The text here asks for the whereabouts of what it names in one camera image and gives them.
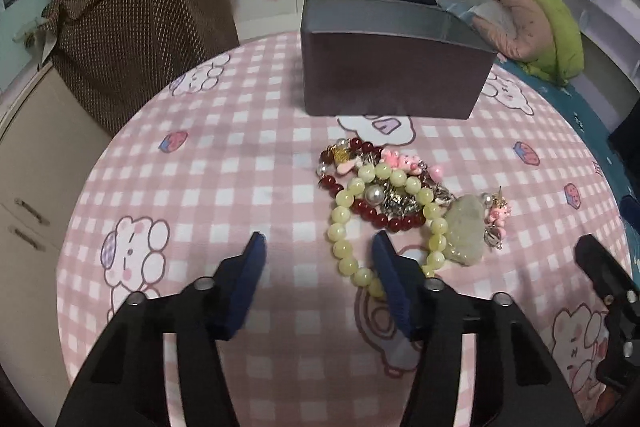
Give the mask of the dark metal tin box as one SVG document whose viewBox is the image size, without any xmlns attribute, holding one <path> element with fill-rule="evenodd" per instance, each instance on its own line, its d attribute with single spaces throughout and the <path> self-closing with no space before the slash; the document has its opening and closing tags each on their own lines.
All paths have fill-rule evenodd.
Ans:
<svg viewBox="0 0 640 427">
<path fill-rule="evenodd" d="M 497 56 L 454 14 L 397 0 L 305 0 L 311 116 L 469 118 Z"/>
</svg>

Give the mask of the brown polka dot bag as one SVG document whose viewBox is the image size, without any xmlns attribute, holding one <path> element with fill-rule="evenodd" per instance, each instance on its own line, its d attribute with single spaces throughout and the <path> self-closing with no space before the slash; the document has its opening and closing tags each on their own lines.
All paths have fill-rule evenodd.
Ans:
<svg viewBox="0 0 640 427">
<path fill-rule="evenodd" d="M 239 44 L 230 0 L 52 0 L 42 16 L 54 68 L 109 135 L 171 81 Z"/>
</svg>

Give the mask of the beige cabinet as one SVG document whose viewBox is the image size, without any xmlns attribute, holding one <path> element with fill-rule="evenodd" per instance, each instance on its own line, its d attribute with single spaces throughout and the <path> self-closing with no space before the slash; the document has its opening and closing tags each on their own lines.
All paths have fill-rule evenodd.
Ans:
<svg viewBox="0 0 640 427">
<path fill-rule="evenodd" d="M 68 392 L 56 266 L 70 216 L 110 137 L 48 65 L 1 121 L 1 366 L 42 425 Z"/>
</svg>

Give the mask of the pink and green pillow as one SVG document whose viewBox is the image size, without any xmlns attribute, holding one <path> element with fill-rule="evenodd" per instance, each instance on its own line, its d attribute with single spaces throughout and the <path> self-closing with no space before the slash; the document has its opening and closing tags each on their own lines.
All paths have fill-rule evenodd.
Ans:
<svg viewBox="0 0 640 427">
<path fill-rule="evenodd" d="M 491 0 L 471 22 L 528 75 L 564 87 L 585 68 L 582 32 L 563 0 Z"/>
</svg>

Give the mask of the pink checkered bear tablecloth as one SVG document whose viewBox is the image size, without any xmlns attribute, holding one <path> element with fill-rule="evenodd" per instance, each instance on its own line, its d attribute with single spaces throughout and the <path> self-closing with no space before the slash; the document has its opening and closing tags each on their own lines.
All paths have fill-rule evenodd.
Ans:
<svg viewBox="0 0 640 427">
<path fill-rule="evenodd" d="M 398 423 L 420 349 L 390 317 L 369 257 L 387 217 L 360 217 L 343 196 L 371 173 L 358 166 L 337 176 L 333 161 L 345 144 L 379 146 L 422 159 L 446 187 L 444 165 L 416 134 L 436 119 L 311 117 L 300 91 L 299 36 L 263 38 L 181 75 L 115 135 L 82 189 L 58 262 L 70 375 L 130 294 L 181 291 L 258 232 L 267 242 L 262 279 L 243 328 L 220 347 L 241 423 Z M 501 188 L 446 189 L 506 199 Z M 611 402 L 596 377 L 605 307 L 575 265 L 575 244 L 564 265 L 540 265 L 498 255 L 505 229 L 500 248 L 462 267 L 432 242 L 430 224 L 420 217 L 414 229 L 399 227 L 396 251 L 462 293 L 513 296 L 582 413 L 599 415 Z"/>
</svg>

